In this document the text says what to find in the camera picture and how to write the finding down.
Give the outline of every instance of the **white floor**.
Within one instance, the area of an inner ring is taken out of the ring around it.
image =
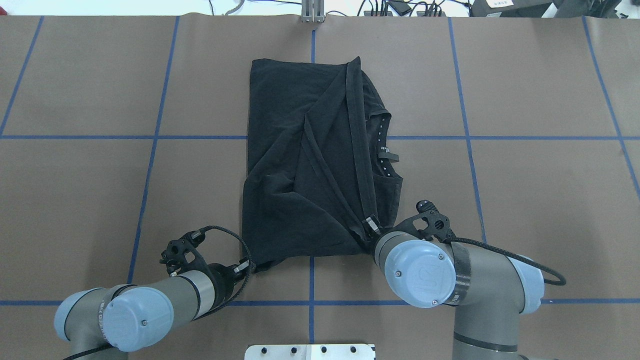
[[[239,0],[211,0],[216,15],[224,14],[234,8]],[[360,0],[325,0],[325,11],[338,10],[354,16],[360,7]],[[10,15],[182,15],[185,13],[210,14],[208,0],[0,0]],[[442,8],[447,16],[466,17],[467,9],[453,1],[445,1]],[[364,10],[370,10],[365,3]],[[631,5],[631,0],[622,0],[616,8],[618,13],[640,18],[640,6]],[[280,15],[286,13],[299,14],[300,5],[275,3],[272,1],[246,0],[243,7],[234,15]],[[553,7],[547,12],[552,16]]]

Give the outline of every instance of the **white paper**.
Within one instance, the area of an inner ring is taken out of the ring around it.
[[[486,3],[490,8],[503,8],[505,6],[513,5],[513,0],[486,0]]]

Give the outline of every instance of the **light blue joint cap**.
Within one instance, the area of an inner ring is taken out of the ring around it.
[[[113,299],[104,310],[103,333],[124,352],[151,346],[165,337],[173,325],[173,305],[161,291],[131,289]]]
[[[84,290],[78,293],[75,293],[69,297],[67,297],[60,306],[58,306],[58,310],[56,310],[56,315],[53,317],[53,327],[56,329],[56,334],[59,338],[64,341],[70,341],[65,333],[65,324],[67,323],[67,317],[71,312],[71,309],[76,304],[76,302],[80,301],[80,299],[86,294],[90,293],[93,290],[99,290],[104,288],[93,288],[91,290]]]
[[[387,256],[385,277],[400,299],[422,308],[442,304],[456,286],[456,270],[449,255],[425,240],[396,245]]]
[[[545,278],[542,277],[540,269],[527,265],[520,260],[507,258],[516,269],[524,289],[524,310],[522,310],[521,314],[531,314],[538,310],[540,299],[545,296]]]

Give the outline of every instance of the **white bracket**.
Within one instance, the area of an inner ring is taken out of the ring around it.
[[[376,360],[373,344],[252,345],[244,360]]]
[[[324,22],[324,0],[302,0],[302,22]]]

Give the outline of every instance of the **dark garment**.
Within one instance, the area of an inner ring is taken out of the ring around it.
[[[243,237],[256,264],[371,252],[362,221],[392,227],[402,185],[390,118],[360,58],[253,62]]]

